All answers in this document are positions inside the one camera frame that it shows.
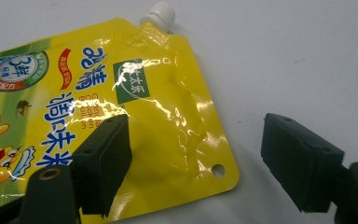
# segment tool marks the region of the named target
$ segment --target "plastic packaging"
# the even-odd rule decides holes
[[[0,53],[0,206],[22,196],[37,169],[69,164],[101,121],[119,114],[130,117],[132,164],[110,216],[83,216],[84,223],[138,216],[237,184],[194,54],[185,37],[160,29],[174,13],[166,10],[164,19],[156,11],[140,26],[114,19]]]

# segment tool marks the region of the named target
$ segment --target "hang hole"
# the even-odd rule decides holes
[[[212,174],[218,178],[223,177],[226,173],[226,169],[221,164],[216,164],[212,167]]]

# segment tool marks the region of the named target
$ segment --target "green label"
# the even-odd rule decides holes
[[[119,104],[150,96],[142,59],[115,63],[113,69]]]

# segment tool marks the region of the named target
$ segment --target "white surface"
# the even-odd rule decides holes
[[[262,162],[263,118],[297,120],[358,161],[358,1],[168,1],[195,51],[241,171],[232,191],[118,223],[334,223],[301,214]],[[157,1],[0,1],[0,51]]]

